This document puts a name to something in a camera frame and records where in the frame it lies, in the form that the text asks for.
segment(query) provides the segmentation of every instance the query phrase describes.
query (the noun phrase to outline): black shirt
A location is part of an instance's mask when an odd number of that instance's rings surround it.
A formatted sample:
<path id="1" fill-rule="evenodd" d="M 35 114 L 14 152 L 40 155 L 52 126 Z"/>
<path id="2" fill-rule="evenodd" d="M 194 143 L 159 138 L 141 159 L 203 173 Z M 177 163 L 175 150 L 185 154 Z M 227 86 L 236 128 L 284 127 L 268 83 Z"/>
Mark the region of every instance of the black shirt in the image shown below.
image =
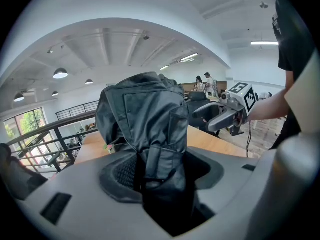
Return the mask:
<path id="1" fill-rule="evenodd" d="M 285 71 L 292 71 L 294 82 L 296 82 L 308 64 L 315 45 L 307 26 L 287 0 L 277 0 L 275 10 L 272 25 L 279 43 L 278 67 Z M 283 140 L 299 132 L 301 132 L 300 126 L 290 109 L 279 140 L 272 148 L 277 148 Z"/>

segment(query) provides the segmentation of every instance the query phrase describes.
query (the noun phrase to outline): woman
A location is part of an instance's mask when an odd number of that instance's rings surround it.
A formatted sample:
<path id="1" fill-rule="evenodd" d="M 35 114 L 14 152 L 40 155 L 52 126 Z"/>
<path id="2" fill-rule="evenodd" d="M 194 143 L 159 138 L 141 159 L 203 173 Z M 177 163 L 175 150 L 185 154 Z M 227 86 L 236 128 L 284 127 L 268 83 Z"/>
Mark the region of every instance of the woman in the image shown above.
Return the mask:
<path id="1" fill-rule="evenodd" d="M 204 92 L 204 91 L 205 91 L 205 85 L 204 85 L 204 83 L 202 82 L 201 77 L 200 77 L 199 75 L 196 77 L 195 82 L 196 82 L 196 83 L 195 83 L 195 85 L 194 85 L 193 90 L 194 90 L 195 92 Z"/>

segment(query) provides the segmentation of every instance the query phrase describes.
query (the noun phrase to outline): floor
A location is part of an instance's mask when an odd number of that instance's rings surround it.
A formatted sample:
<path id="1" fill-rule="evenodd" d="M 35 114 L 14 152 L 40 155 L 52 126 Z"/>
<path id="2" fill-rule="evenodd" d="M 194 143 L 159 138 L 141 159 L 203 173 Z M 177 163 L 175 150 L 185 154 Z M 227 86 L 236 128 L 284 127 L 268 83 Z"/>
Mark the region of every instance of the floor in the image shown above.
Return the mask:
<path id="1" fill-rule="evenodd" d="M 268 129 L 269 120 L 259 120 L 256 128 L 253 129 L 254 121 L 251 123 L 251 142 L 249 145 L 249 151 L 253 153 L 254 158 L 260 158 L 265 151 L 268 151 L 275 141 L 277 140 L 282 127 L 285 123 L 285 119 L 273 119 Z M 232 143 L 242 149 L 247 149 L 247 141 L 249 135 L 249 124 L 245 124 L 241 127 L 244 134 L 232 137 L 227 130 L 221 130 L 219 137 Z"/>

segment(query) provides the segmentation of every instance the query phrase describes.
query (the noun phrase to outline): metal railing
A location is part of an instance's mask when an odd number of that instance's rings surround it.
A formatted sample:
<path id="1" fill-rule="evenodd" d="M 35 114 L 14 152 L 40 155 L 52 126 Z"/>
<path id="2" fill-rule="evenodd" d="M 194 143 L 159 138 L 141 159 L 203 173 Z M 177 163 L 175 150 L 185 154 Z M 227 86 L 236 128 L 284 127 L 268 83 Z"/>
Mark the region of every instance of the metal railing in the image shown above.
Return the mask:
<path id="1" fill-rule="evenodd" d="M 40 127 L 34 131 L 31 131 L 27 134 L 24 134 L 18 138 L 15 138 L 11 141 L 9 141 L 7 143 L 8 146 L 12 146 L 14 144 L 18 144 L 20 149 L 17 151 L 13 151 L 12 154 L 17 154 L 17 158 L 19 160 L 28 160 L 28 162 L 30 163 L 30 165 L 25 165 L 25 167 L 31 167 L 34 169 L 35 172 L 37 173 L 52 173 L 52 172 L 60 172 L 62 169 L 60 168 L 60 164 L 68 164 L 68 163 L 74 163 L 75 162 L 75 157 L 73 156 L 73 151 L 74 150 L 78 150 L 81 148 L 81 146 L 76 146 L 76 147 L 72 147 L 69 148 L 67 146 L 67 144 L 65 143 L 65 140 L 68 139 L 72 139 L 75 137 L 82 137 L 84 135 L 90 134 L 90 133 L 94 133 L 97 132 L 98 129 L 92 129 L 92 130 L 88 130 L 88 131 L 84 131 L 81 133 L 77 133 L 74 135 L 70 135 L 67 137 L 62 137 L 59 128 L 63 127 L 63 126 L 67 126 L 67 125 L 71 125 L 80 121 L 84 121 L 90 118 L 94 118 L 96 114 L 96 111 L 89 111 L 86 113 L 82 113 L 80 115 L 71 117 L 71 118 L 65 118 L 53 123 L 50 123 L 46 126 Z M 50 140 L 50 141 L 45 141 L 45 137 L 47 135 L 50 134 L 50 131 L 53 130 L 55 135 L 56 135 L 56 139 Z M 28 146 L 23 147 L 23 141 L 29 138 L 32 138 L 34 136 L 37 136 L 32 143 L 30 143 Z M 40 147 L 40 146 L 46 146 L 48 148 L 48 144 L 52 144 L 52 143 L 60 143 L 61 148 L 58 151 L 55 152 L 49 152 L 49 153 L 44 153 L 44 154 L 40 154 L 40 155 L 33 155 L 33 156 L 27 156 L 27 154 L 31 154 L 32 150 Z M 48 161 L 50 159 L 48 159 L 48 156 L 54 156 L 57 154 L 57 152 L 60 152 L 61 154 L 65 154 L 67 159 L 64 159 L 62 161 L 57 161 L 54 164 L 48 164 Z M 40 158 L 43 157 L 44 160 L 46 161 L 46 163 L 41 163 L 41 164 L 33 164 L 31 160 L 35 159 L 35 158 Z M 48 170 L 48 171 L 43 171 L 43 170 L 39 170 L 39 168 L 41 168 L 42 166 L 52 166 L 54 165 L 54 167 L 52 168 L 52 170 Z"/>
<path id="2" fill-rule="evenodd" d="M 99 100 L 85 103 L 85 104 L 82 104 L 79 106 L 74 106 L 74 107 L 59 111 L 55 114 L 56 114 L 56 117 L 58 118 L 58 120 L 72 118 L 74 116 L 78 116 L 83 113 L 87 113 L 90 111 L 96 111 L 97 107 L 98 107 L 98 103 L 99 103 Z"/>

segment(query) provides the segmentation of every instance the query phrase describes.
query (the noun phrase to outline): black cable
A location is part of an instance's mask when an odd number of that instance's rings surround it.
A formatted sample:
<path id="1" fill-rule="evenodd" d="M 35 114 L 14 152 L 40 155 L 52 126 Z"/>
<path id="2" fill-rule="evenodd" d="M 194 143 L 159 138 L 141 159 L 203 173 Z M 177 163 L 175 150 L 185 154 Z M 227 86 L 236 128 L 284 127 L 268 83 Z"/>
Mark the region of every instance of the black cable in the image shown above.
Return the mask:
<path id="1" fill-rule="evenodd" d="M 251 142 L 251 121 L 249 122 L 249 135 L 248 135 L 248 140 L 246 142 L 246 157 L 248 158 L 248 149 L 249 149 L 249 145 Z"/>

